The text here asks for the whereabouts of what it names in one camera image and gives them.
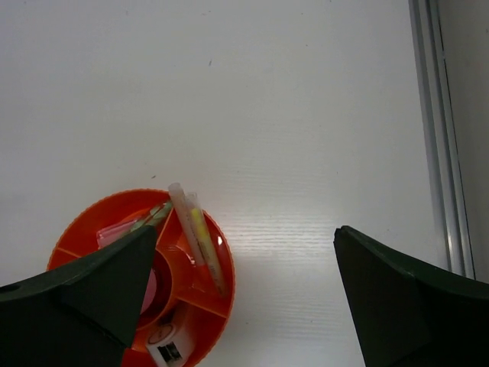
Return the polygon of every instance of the gray wall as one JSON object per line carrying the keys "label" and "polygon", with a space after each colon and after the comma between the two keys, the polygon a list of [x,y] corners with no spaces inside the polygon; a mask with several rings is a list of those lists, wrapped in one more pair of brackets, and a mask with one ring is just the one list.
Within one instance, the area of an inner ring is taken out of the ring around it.
{"label": "gray wall", "polygon": [[439,7],[475,273],[489,282],[489,2]]}

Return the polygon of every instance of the orange desk organizer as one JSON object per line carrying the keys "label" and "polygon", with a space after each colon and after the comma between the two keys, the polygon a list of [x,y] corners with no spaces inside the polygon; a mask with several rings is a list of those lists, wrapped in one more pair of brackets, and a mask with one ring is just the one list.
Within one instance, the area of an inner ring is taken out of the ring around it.
{"label": "orange desk organizer", "polygon": [[[54,269],[98,249],[96,233],[102,228],[146,213],[170,199],[163,190],[129,190],[108,196],[81,213],[56,244],[47,265]],[[206,222],[218,253],[228,296],[220,298],[210,276],[197,274],[180,221],[170,212],[158,236],[153,269],[157,275],[157,294],[142,313],[131,349],[127,349],[122,367],[154,367],[146,350],[149,334],[158,324],[171,319],[178,304],[187,304],[187,329],[196,346],[185,367],[199,363],[221,336],[228,322],[235,296],[235,270],[228,243],[217,224],[206,213]]]}

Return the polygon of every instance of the white surface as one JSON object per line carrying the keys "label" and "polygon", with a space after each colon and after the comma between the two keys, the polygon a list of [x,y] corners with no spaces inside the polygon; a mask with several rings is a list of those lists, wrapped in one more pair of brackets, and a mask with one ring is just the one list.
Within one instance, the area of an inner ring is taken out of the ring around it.
{"label": "white surface", "polygon": [[489,283],[489,2],[439,9],[475,274]]}
{"label": "white surface", "polygon": [[445,266],[408,1],[4,0],[0,109],[0,282],[99,198],[179,180],[237,271],[202,366],[363,365],[337,226]]}

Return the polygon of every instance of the clear plastic pen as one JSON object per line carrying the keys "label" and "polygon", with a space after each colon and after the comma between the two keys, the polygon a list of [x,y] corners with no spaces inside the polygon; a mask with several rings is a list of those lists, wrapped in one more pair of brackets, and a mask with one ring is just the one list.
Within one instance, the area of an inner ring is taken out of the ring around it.
{"label": "clear plastic pen", "polygon": [[209,228],[207,227],[206,219],[204,217],[202,209],[200,208],[196,193],[189,193],[186,196],[186,205],[190,211],[192,228],[194,233],[196,234],[204,261],[209,268],[212,280],[214,281],[214,284],[219,294],[224,297],[227,294],[224,275],[222,273],[219,257],[217,256],[214,244],[212,243],[212,239],[209,234]]}
{"label": "clear plastic pen", "polygon": [[190,249],[192,250],[193,259],[196,262],[196,266],[205,265],[204,258],[200,251],[199,243],[197,242],[196,235],[193,232],[191,225],[191,218],[189,215],[189,210],[186,206],[185,193],[179,183],[172,183],[168,187],[170,193],[170,198],[175,208],[176,214],[180,224],[182,225],[183,233],[189,243]]}

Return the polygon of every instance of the pink item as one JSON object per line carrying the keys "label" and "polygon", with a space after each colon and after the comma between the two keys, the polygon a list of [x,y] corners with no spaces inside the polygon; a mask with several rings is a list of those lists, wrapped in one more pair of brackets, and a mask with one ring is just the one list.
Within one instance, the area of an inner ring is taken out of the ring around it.
{"label": "pink item", "polygon": [[157,280],[156,273],[154,269],[151,269],[150,278],[147,281],[146,293],[144,294],[143,307],[141,308],[141,313],[147,310],[156,296]]}

